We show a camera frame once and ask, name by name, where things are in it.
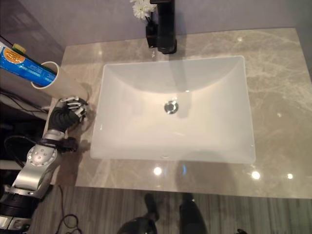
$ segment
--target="faucet base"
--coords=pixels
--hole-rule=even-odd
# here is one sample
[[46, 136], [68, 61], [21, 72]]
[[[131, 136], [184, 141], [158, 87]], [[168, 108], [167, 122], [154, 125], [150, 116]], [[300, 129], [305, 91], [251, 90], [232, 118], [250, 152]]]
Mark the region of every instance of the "faucet base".
[[162, 52], [164, 55], [171, 55], [174, 54], [176, 52], [176, 40], [175, 40], [175, 44], [174, 44], [174, 49], [172, 51], [161, 51], [158, 49], [158, 51]]

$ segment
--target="flower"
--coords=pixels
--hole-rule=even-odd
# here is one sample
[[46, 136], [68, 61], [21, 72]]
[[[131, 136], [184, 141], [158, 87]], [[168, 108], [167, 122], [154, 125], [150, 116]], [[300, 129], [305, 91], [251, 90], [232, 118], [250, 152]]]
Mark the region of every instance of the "flower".
[[145, 17], [149, 17], [149, 13], [153, 12], [156, 7], [155, 4], [150, 4], [149, 0], [130, 0], [130, 2], [135, 2], [133, 6], [134, 16], [143, 20]]

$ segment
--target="white rectangular sink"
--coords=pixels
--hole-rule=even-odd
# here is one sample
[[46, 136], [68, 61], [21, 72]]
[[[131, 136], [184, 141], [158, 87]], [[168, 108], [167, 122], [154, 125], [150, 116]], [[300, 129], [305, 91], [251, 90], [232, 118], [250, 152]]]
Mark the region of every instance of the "white rectangular sink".
[[244, 58], [106, 65], [91, 157], [253, 163]]

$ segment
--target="beige marble countertop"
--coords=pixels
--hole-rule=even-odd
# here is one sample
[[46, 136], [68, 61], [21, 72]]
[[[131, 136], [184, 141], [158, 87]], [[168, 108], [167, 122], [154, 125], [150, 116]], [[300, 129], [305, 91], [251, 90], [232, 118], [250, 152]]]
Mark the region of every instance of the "beige marble countertop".
[[[293, 28], [241, 30], [177, 37], [163, 55], [145, 39], [68, 46], [62, 68], [91, 94], [86, 122], [69, 131], [80, 149], [66, 154], [56, 183], [105, 188], [263, 197], [312, 198], [312, 85]], [[252, 109], [254, 164], [100, 160], [90, 144], [103, 66], [107, 63], [241, 55]], [[164, 172], [153, 173], [155, 167]], [[259, 179], [252, 177], [260, 174]]]

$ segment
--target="black shoe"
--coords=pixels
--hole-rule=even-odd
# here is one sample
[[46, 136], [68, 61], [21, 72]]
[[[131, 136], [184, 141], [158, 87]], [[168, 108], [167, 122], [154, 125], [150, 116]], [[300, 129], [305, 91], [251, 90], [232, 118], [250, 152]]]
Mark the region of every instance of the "black shoe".
[[238, 231], [238, 233], [236, 233], [236, 234], [248, 234], [243, 229], [237, 229], [237, 231]]
[[193, 201], [194, 200], [193, 194], [182, 193], [182, 200], [183, 200], [183, 202], [185, 202], [185, 201]]
[[147, 212], [148, 212], [147, 216], [150, 219], [153, 219], [154, 222], [159, 220], [159, 213], [158, 213], [157, 205], [156, 205], [153, 195], [146, 194], [144, 197], [144, 201], [145, 201], [145, 205], [146, 205]]

